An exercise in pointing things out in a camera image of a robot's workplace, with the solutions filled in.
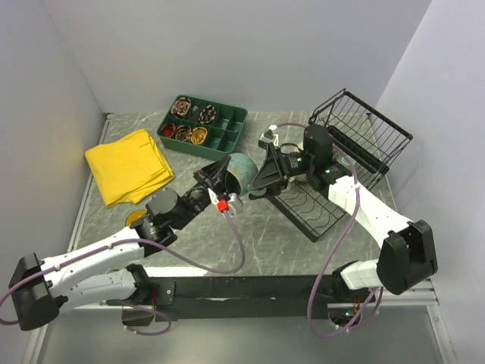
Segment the teal glazed stoneware mug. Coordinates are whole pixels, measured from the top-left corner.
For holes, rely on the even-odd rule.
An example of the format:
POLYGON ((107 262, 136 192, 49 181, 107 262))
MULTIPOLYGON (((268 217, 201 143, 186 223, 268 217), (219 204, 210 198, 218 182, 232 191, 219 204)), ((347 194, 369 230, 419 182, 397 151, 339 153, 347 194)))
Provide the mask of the teal glazed stoneware mug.
POLYGON ((240 196, 244 196, 249 192, 249 186, 257 173, 258 167, 250 157, 239 152, 230 154, 227 176, 235 176, 240 182, 242 186, 242 194, 240 196))

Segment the cream floral mug green inside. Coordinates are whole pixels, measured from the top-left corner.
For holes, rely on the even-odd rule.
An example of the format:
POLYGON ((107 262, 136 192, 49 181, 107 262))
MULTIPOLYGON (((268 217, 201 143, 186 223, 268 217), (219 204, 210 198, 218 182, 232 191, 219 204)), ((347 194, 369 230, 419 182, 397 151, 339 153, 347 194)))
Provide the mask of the cream floral mug green inside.
MULTIPOLYGON (((300 143, 287 143, 286 146, 283 147, 283 149, 286 151, 288 150, 289 152, 297 152, 299 149, 303 149, 303 142, 300 143)), ((291 190, 292 186, 296 183, 302 183, 305 184, 308 182, 308 177, 306 174, 300 174, 296 176, 292 176, 289 178, 288 183, 286 187, 283 189, 284 193, 287 193, 291 190)))

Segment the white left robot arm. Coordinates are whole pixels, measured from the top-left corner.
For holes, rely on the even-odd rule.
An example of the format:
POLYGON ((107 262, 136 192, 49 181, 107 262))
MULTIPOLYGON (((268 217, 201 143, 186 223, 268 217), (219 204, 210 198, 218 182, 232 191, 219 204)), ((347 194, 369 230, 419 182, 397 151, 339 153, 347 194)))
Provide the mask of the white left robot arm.
POLYGON ((177 240, 176 231, 209 206, 232 223, 243 209, 240 198, 247 192, 241 165, 245 158, 232 153, 195 171, 196 184, 183 195, 164 188, 146 204, 140 218, 110 237, 64 255, 22 257, 4 296, 14 304, 13 325, 32 331, 66 310, 96 301, 146 303, 152 282, 135 261, 160 251, 179 257, 169 247, 177 240))

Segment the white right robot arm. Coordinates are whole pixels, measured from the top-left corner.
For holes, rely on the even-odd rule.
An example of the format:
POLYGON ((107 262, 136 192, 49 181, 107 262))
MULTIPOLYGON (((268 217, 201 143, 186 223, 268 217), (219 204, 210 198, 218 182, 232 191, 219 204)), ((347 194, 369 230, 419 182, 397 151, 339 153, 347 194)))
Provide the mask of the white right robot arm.
POLYGON ((250 186, 251 199, 278 196, 291 177, 304 174, 314 191, 349 213, 380 248, 377 259, 350 262, 333 273, 337 300, 349 302, 359 289, 374 287, 400 295, 437 273, 431 226, 400 215, 358 179, 357 164, 375 170, 382 166, 381 160, 337 128, 319 124, 306 126, 302 145, 285 153, 275 128, 270 126, 259 138, 266 156, 250 186))

